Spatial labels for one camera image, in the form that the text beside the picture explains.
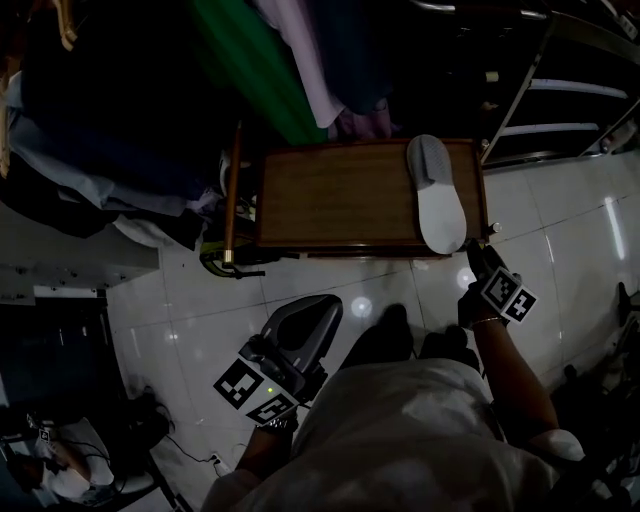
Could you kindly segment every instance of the white tile floor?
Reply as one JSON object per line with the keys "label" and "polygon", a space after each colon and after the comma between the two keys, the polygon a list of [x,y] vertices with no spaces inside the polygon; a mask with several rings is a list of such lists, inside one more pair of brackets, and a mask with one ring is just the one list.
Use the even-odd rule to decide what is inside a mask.
{"label": "white tile floor", "polygon": [[[615,339],[616,285],[640,278],[640,154],[488,176],[492,240],[540,302],[509,330],[545,385],[568,363],[587,368]],[[216,278],[197,254],[163,250],[162,269],[109,291],[109,314],[126,383],[151,384],[177,422],[175,439],[192,455],[217,451],[234,466],[252,425],[212,384],[280,305],[303,295],[339,296],[345,314],[324,366],[331,374],[385,306],[401,302],[417,342],[457,319],[473,279],[464,254],[409,262],[282,260],[263,278]],[[163,441],[154,455],[175,489],[198,508],[215,478]]]}

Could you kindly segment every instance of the hanging clothes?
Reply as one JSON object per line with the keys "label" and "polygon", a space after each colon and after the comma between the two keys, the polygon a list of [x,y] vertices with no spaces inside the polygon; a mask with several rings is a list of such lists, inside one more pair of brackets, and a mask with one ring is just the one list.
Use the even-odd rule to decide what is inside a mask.
{"label": "hanging clothes", "polygon": [[146,192],[101,176],[99,170],[110,166],[105,164],[100,153],[83,145],[79,140],[81,137],[69,135],[68,124],[56,119],[41,119],[41,123],[49,128],[45,131],[25,115],[20,95],[21,78],[21,73],[12,78],[6,95],[9,146],[29,166],[55,184],[77,191],[101,210],[140,208],[164,215],[182,214],[186,199]]}
{"label": "hanging clothes", "polygon": [[[29,23],[25,113],[41,125],[66,123],[67,134],[113,164],[105,165],[106,177],[199,199],[236,110],[195,61],[184,7],[170,0],[78,4],[88,15],[78,14],[84,21],[72,52],[61,47],[55,12],[38,12]],[[120,174],[111,176],[114,170]]]}
{"label": "hanging clothes", "polygon": [[329,138],[333,141],[390,139],[400,130],[391,122],[389,103],[380,100],[373,112],[366,116],[354,114],[345,109],[329,128]]}
{"label": "hanging clothes", "polygon": [[327,140],[287,59],[289,50],[253,9],[228,0],[190,0],[190,6],[202,40],[256,112],[291,145]]}
{"label": "hanging clothes", "polygon": [[[11,172],[7,179],[0,179],[0,201],[28,219],[78,238],[88,238],[102,231],[121,215],[119,212],[101,211],[83,198],[78,199],[73,190],[58,187],[15,153],[11,153]],[[190,210],[185,210],[180,217],[140,210],[123,212],[122,215],[132,221],[139,219],[154,224],[175,242],[192,251],[204,226],[204,221]]]}
{"label": "hanging clothes", "polygon": [[329,89],[360,115],[370,113],[392,91],[363,1],[307,0]]}
{"label": "hanging clothes", "polygon": [[328,89],[306,0],[255,0],[263,18],[291,47],[309,105],[319,128],[336,120],[344,105]]}
{"label": "hanging clothes", "polygon": [[11,172],[0,179],[0,201],[28,219],[79,238],[102,231],[118,217],[88,204],[63,201],[56,184],[15,153],[11,154]]}

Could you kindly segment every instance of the white cloth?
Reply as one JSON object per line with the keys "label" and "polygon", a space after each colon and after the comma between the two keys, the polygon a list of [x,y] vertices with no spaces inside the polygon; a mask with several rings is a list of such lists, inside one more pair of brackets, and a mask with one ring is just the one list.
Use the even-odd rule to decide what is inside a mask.
{"label": "white cloth", "polygon": [[145,247],[160,249],[164,246],[173,245],[171,238],[149,220],[128,219],[124,215],[120,215],[112,224],[128,239]]}
{"label": "white cloth", "polygon": [[[216,480],[202,511],[537,510],[559,474],[502,441],[489,406],[480,375],[457,361],[342,370],[291,462],[264,482],[247,471]],[[568,432],[535,440],[556,457],[584,456]]]}
{"label": "white cloth", "polygon": [[255,0],[262,17],[291,47],[318,128],[328,128],[344,105],[327,88],[322,58],[305,0]]}
{"label": "white cloth", "polygon": [[[80,498],[91,489],[91,486],[111,485],[113,482],[113,473],[111,469],[109,469],[109,464],[103,457],[93,456],[104,455],[105,457],[109,457],[109,452],[98,433],[86,418],[82,418],[78,423],[60,427],[58,434],[63,442],[69,442],[69,446],[73,448],[74,451],[84,456],[92,455],[86,457],[87,465],[91,471],[91,480],[85,480],[77,471],[71,468],[60,470],[57,473],[45,468],[42,479],[43,486],[58,496],[76,501],[80,500]],[[35,451],[39,457],[58,461],[55,452],[49,444],[41,439],[36,441]]]}

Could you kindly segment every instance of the wooden tray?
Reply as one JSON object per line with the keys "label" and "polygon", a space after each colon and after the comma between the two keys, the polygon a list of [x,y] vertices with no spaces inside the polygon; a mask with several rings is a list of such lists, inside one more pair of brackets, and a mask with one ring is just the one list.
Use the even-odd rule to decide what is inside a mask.
{"label": "wooden tray", "polygon": [[[487,239],[482,171],[472,140],[445,139],[467,237]],[[406,163],[409,140],[271,151],[258,198],[261,247],[365,255],[431,253],[420,235]]]}

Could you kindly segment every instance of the hand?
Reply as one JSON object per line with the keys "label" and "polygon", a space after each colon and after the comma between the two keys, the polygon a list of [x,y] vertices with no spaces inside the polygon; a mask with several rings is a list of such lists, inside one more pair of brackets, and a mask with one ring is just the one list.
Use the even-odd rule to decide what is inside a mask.
{"label": "hand", "polygon": [[461,327],[471,327],[474,322],[487,320],[500,316],[487,301],[482,298],[480,292],[487,284],[487,280],[493,276],[493,273],[502,267],[508,270],[500,255],[491,246],[480,247],[477,240],[471,240],[467,247],[467,257],[469,258],[469,266],[476,276],[477,282],[469,286],[469,290],[458,301],[458,324]]}

